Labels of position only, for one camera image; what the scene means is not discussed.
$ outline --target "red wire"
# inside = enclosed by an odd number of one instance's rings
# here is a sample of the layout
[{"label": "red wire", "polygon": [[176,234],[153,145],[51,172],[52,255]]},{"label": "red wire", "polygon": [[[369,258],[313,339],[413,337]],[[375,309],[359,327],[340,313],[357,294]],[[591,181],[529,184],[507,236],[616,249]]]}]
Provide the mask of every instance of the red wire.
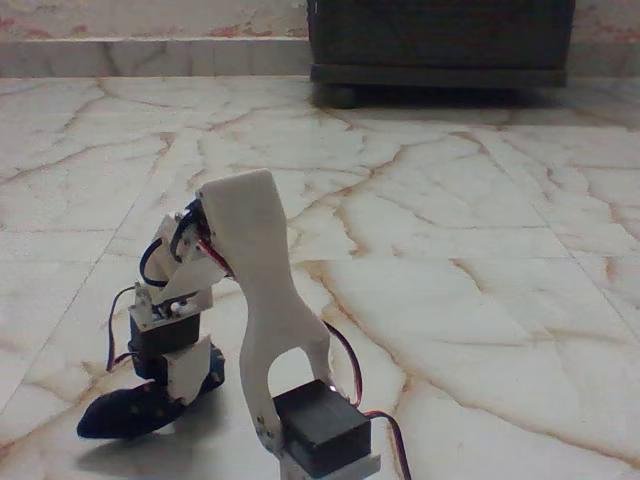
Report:
[{"label": "red wire", "polygon": [[396,450],[398,451],[398,461],[400,462],[400,469],[402,470],[402,477],[404,480],[411,480],[411,471],[409,470],[409,460],[407,459],[407,451],[404,448],[404,440],[402,439],[402,431],[400,425],[388,413],[381,410],[372,410],[365,413],[367,418],[385,418],[391,424],[391,430],[393,431],[393,438],[396,444]]},{"label": "red wire", "polygon": [[209,255],[216,263],[218,263],[228,274],[233,277],[233,270],[227,263],[227,261],[215,251],[213,247],[211,247],[207,242],[203,239],[198,240],[198,246],[205,251],[207,255]]},{"label": "red wire", "polygon": [[336,327],[334,327],[330,323],[325,321],[324,324],[327,326],[331,334],[335,336],[338,340],[340,340],[340,343],[342,343],[342,346],[347,351],[347,354],[349,355],[349,359],[351,360],[351,367],[353,368],[353,382],[355,384],[355,389],[356,389],[356,399],[352,403],[352,405],[357,408],[360,406],[360,403],[362,402],[362,370],[360,369],[360,362],[358,362],[358,357],[356,356],[356,352],[353,350],[353,347],[349,343],[349,340],[347,340],[347,337],[345,337],[340,332],[340,330],[338,330]]}]

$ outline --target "white bracket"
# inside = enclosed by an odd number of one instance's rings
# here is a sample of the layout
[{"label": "white bracket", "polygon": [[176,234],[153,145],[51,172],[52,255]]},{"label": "white bracket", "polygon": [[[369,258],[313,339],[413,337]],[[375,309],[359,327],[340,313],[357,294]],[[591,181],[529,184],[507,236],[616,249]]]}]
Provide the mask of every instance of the white bracket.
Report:
[{"label": "white bracket", "polygon": [[199,191],[212,244],[227,260],[248,306],[240,378],[256,432],[280,456],[282,428],[268,375],[273,362],[300,347],[315,378],[332,385],[329,331],[300,298],[291,277],[287,222],[273,177],[258,170],[205,184]]}]

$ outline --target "black servo motor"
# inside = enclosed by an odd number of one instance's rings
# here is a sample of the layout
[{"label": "black servo motor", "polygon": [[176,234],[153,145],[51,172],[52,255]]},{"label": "black servo motor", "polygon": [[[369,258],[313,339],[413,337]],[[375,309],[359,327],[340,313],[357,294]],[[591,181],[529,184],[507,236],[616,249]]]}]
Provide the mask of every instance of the black servo motor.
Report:
[{"label": "black servo motor", "polygon": [[371,453],[371,420],[321,380],[274,398],[284,450],[314,478]]}]

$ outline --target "wire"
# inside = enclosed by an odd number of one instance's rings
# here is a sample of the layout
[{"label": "wire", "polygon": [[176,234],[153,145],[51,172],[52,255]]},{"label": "wire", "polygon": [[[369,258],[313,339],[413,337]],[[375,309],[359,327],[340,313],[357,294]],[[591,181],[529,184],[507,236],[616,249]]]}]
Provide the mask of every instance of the wire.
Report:
[{"label": "wire", "polygon": [[113,336],[113,314],[116,311],[116,304],[118,303],[118,299],[123,293],[134,290],[135,288],[135,286],[131,286],[120,290],[116,294],[115,298],[113,299],[113,303],[111,304],[111,312],[109,312],[109,321],[107,322],[107,328],[109,330],[109,355],[107,357],[107,372],[110,372],[116,365],[116,363],[119,363],[119,361],[114,358],[116,355],[116,340]]},{"label": "wire", "polygon": [[198,240],[198,246],[204,250],[204,252],[209,255],[216,263],[218,263],[226,272],[227,275],[233,277],[233,270],[231,270],[231,266],[227,263],[227,261],[220,255],[212,246],[210,246],[204,239]]},{"label": "wire", "polygon": [[[347,340],[347,337],[345,337],[340,332],[340,330],[338,330],[336,327],[334,327],[327,321],[325,321],[324,324],[327,326],[331,334],[335,336],[338,340],[340,340],[340,343],[342,343],[342,345],[344,346],[345,350],[347,351],[347,354],[349,355],[349,359],[351,360],[351,366],[353,368],[353,380],[354,380],[355,389],[356,389],[356,399],[352,403],[352,405],[357,408],[360,406],[360,403],[362,402],[362,370],[360,369],[360,362],[358,361],[358,357],[356,355],[355,350],[349,343],[349,340]],[[407,460],[407,452],[404,448],[402,431],[400,430],[400,425],[398,425],[398,422],[396,421],[396,419],[393,418],[388,413],[385,413],[381,410],[372,410],[370,412],[365,413],[365,416],[371,419],[386,418],[389,421],[389,423],[391,424],[391,429],[393,430],[393,437],[395,440],[396,449],[398,451],[398,459],[400,462],[400,468],[402,470],[402,476],[404,480],[411,480],[411,472],[409,470],[409,461]]]},{"label": "wire", "polygon": [[151,255],[153,255],[153,252],[155,252],[160,247],[160,245],[162,245],[162,238],[157,238],[151,245],[147,247],[147,249],[142,254],[142,258],[140,259],[140,276],[142,277],[142,279],[147,285],[151,285],[152,287],[163,288],[167,286],[166,281],[152,280],[148,278],[144,273],[145,268],[147,266],[147,262],[151,258]]},{"label": "wire", "polygon": [[404,440],[402,439],[402,431],[400,425],[395,418],[388,413],[380,410],[372,410],[364,414],[367,418],[385,418],[391,424],[391,430],[393,431],[393,438],[396,444],[396,450],[398,451],[398,461],[400,462],[400,469],[402,470],[402,477],[404,480],[411,480],[411,471],[409,470],[409,461],[407,460],[407,451],[404,448]]},{"label": "wire", "polygon": [[356,399],[352,403],[352,405],[357,408],[360,406],[360,403],[362,402],[362,370],[360,369],[360,362],[358,361],[358,357],[356,356],[355,350],[353,350],[353,347],[349,343],[349,340],[347,340],[347,337],[345,337],[340,332],[340,330],[338,330],[336,327],[334,327],[327,321],[325,321],[324,324],[327,326],[331,334],[334,337],[336,337],[338,340],[340,340],[340,343],[342,343],[342,346],[347,351],[347,354],[349,355],[349,359],[351,360],[351,367],[353,368],[353,382],[355,384],[355,389],[356,389]]}]

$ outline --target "wall baseboard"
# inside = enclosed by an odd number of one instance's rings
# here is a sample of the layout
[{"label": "wall baseboard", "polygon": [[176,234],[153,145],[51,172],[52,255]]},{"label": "wall baseboard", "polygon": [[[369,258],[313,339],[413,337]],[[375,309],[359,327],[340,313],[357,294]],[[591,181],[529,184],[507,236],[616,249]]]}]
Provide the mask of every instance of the wall baseboard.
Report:
[{"label": "wall baseboard", "polygon": [[[30,40],[0,43],[0,77],[307,75],[299,38]],[[640,76],[640,44],[573,44],[569,74]]]}]

